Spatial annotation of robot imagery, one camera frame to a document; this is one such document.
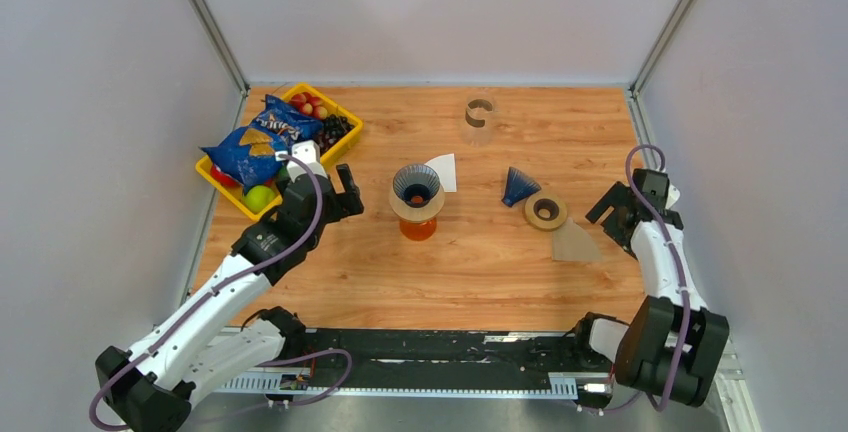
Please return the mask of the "blue glass dripper cone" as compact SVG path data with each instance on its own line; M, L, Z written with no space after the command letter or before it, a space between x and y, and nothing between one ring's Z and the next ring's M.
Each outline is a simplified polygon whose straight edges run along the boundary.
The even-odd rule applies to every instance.
M441 187L438 173L426 164L410 164L399 169L392 181L394 195L412 208L426 206Z

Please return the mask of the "brown paper coffee filter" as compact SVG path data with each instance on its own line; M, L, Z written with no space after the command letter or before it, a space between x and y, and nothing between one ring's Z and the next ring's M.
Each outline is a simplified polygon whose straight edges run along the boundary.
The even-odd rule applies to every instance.
M590 234L568 218L552 234L552 258L562 262L599 262L602 253Z

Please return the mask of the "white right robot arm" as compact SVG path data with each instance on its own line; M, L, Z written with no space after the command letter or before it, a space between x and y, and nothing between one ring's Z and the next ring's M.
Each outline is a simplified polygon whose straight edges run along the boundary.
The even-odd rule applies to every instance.
M637 168L587 213L637 260L646 296L629 322L586 314L575 327L571 355L584 369L605 361L627 387L690 407L709 393L730 335L727 318L698 293L683 251L683 222L668 208L664 172Z

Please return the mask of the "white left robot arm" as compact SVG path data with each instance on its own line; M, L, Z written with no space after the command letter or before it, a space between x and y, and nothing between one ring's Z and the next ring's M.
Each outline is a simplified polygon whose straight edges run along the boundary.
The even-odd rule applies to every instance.
M98 356L100 389L89 406L97 428L114 428L97 415L106 404L122 421L119 431L176 431L200 402L241 373L273 360L292 366L304 357L306 340L286 328L293 318L282 309L211 343L237 312L306 260L327 224L364 211L348 165L336 167L341 192L319 164L293 160L289 168L282 204L242 233L194 295L127 350L110 346Z

